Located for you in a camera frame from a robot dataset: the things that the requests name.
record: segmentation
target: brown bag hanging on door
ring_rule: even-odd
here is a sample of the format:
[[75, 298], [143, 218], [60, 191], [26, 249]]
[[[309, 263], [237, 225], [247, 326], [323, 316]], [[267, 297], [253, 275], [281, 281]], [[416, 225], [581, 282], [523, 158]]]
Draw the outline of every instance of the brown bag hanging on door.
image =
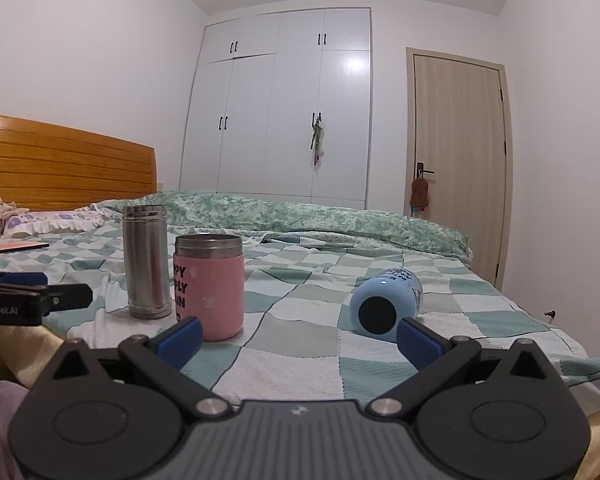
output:
[[416, 178], [411, 183], [411, 208], [429, 207], [429, 183], [424, 177]]

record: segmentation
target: bed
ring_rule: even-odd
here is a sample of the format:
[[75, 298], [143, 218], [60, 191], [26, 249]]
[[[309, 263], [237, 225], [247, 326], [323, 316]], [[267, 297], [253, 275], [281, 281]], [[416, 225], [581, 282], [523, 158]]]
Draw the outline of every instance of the bed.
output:
[[[67, 160], [65, 150], [75, 154], [75, 167], [49, 164]], [[154, 192], [150, 148], [0, 117], [5, 200], [35, 210], [87, 207], [105, 219], [80, 234], [37, 235], [49, 241], [48, 250], [0, 257], [0, 270], [44, 270], [52, 282], [87, 282], [94, 290], [90, 308], [53, 314], [46, 328], [0, 328], [0, 357], [22, 383], [35, 380], [64, 337], [104, 348], [175, 322], [174, 316], [141, 322], [125, 308], [120, 210], [128, 203], [165, 203], [171, 253], [175, 237], [192, 232], [236, 233], [245, 243], [244, 330], [228, 342], [205, 344], [182, 369], [189, 377], [234, 404], [299, 397], [367, 402], [414, 368], [395, 345], [351, 331], [348, 301], [365, 279], [406, 266], [425, 290], [420, 319], [442, 335], [462, 333], [500, 348], [523, 334], [536, 340], [589, 415], [592, 444], [578, 478], [600, 474], [600, 359], [588, 359], [568, 335], [471, 273], [461, 235], [384, 212]]]

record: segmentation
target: pink insulated tumbler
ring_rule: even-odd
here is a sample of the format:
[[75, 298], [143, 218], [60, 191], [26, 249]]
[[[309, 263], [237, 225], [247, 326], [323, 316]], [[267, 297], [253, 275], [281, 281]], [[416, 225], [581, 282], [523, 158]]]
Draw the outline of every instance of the pink insulated tumbler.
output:
[[196, 316], [205, 341], [236, 335], [244, 322], [242, 239], [232, 235], [176, 238], [173, 277], [178, 320]]

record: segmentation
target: silver bolt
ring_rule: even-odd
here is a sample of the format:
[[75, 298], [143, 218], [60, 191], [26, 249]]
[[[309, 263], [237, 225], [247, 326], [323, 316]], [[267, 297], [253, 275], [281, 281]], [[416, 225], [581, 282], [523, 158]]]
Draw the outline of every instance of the silver bolt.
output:
[[383, 416], [396, 415], [402, 411], [402, 403], [397, 399], [383, 397], [371, 403], [371, 411]]
[[208, 416], [221, 415], [221, 413], [224, 413], [228, 409], [229, 403], [226, 400], [215, 397], [208, 397], [196, 403], [196, 410]]

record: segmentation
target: wall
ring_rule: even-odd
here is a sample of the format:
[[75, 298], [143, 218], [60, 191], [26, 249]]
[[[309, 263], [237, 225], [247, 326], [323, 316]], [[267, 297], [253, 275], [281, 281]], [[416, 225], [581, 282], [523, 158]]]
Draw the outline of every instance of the wall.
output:
[[406, 48], [501, 62], [497, 18], [418, 0], [295, 0], [211, 16], [208, 23], [318, 7], [371, 7], [373, 117], [368, 208], [402, 213], [407, 165]]
[[509, 0], [514, 139], [503, 291], [600, 355], [600, 0]]
[[177, 189], [205, 20], [191, 0], [0, 0], [0, 114], [153, 146]]

